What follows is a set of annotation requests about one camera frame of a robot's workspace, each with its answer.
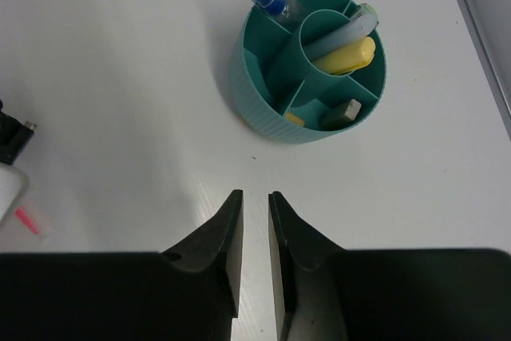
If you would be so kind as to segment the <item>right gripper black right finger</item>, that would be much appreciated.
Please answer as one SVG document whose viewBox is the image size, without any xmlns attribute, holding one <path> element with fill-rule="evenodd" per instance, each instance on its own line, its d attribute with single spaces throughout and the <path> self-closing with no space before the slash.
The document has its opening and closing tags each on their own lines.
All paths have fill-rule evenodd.
<svg viewBox="0 0 511 341">
<path fill-rule="evenodd" d="M 491 248 L 341 248 L 268 197 L 280 340 L 507 340 L 510 257 Z"/>
</svg>

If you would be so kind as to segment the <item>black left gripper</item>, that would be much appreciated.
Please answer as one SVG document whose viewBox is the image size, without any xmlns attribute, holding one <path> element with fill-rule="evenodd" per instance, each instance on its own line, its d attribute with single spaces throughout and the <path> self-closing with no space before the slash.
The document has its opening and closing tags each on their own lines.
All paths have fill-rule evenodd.
<svg viewBox="0 0 511 341">
<path fill-rule="evenodd" d="M 34 136 L 38 126 L 33 122 L 21 122 L 9 114 L 0 112 L 0 161 L 13 165 Z"/>
</svg>

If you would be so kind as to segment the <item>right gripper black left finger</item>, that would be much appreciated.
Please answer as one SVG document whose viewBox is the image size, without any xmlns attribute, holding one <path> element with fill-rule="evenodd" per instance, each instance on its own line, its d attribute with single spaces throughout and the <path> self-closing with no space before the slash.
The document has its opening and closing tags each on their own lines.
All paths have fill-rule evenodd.
<svg viewBox="0 0 511 341">
<path fill-rule="evenodd" d="M 162 252 L 4 253 L 4 340 L 228 340 L 244 195 Z"/>
</svg>

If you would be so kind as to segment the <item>pink pen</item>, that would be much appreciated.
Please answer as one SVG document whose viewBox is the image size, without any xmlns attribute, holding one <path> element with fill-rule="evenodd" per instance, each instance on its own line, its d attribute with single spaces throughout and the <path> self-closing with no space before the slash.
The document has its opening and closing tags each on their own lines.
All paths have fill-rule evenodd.
<svg viewBox="0 0 511 341">
<path fill-rule="evenodd" d="M 39 239 L 44 240 L 48 237 L 50 227 L 46 218 L 36 209 L 27 205 L 20 205 L 15 209 L 14 215 L 25 228 Z"/>
</svg>

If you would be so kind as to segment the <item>small beige eraser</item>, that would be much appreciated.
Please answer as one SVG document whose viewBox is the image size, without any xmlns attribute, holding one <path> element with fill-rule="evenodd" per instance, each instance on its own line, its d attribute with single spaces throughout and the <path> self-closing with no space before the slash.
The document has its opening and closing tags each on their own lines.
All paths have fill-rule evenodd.
<svg viewBox="0 0 511 341">
<path fill-rule="evenodd" d="M 303 119 L 301 119 L 300 117 L 297 117 L 295 114 L 293 113 L 286 113 L 285 115 L 285 118 L 292 122 L 293 124 L 296 124 L 298 126 L 302 126 L 304 127 L 305 126 L 305 122 Z"/>
</svg>

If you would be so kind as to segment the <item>yellow highlighter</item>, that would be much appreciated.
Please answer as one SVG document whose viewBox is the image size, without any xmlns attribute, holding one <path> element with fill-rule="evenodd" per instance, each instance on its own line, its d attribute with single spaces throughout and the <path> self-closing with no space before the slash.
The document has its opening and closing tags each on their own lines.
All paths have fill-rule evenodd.
<svg viewBox="0 0 511 341">
<path fill-rule="evenodd" d="M 313 65 L 324 73 L 342 75 L 369 65 L 375 50 L 374 39 L 366 37 L 316 59 Z"/>
</svg>

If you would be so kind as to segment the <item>blue highlighter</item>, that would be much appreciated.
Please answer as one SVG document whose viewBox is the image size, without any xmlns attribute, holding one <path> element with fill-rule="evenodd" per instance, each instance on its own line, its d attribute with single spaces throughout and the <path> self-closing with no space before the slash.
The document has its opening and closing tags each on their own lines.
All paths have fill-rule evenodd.
<svg viewBox="0 0 511 341">
<path fill-rule="evenodd" d="M 350 20 L 345 26 L 341 26 L 308 44 L 303 48 L 303 51 L 309 60 L 314 61 L 339 48 L 368 37 L 377 25 L 378 18 L 374 14 L 363 14 Z"/>
</svg>

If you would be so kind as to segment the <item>green highlighter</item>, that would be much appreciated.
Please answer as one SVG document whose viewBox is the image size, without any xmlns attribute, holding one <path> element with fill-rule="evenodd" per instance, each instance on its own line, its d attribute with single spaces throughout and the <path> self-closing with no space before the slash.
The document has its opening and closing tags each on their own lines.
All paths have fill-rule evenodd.
<svg viewBox="0 0 511 341">
<path fill-rule="evenodd" d="M 350 16 L 350 20 L 354 21 L 357 18 L 360 18 L 361 16 L 368 14 L 373 15 L 376 18 L 376 20 L 378 20 L 378 14 L 376 10 L 368 3 L 361 3 L 360 5 L 357 6 L 355 11 Z"/>
</svg>

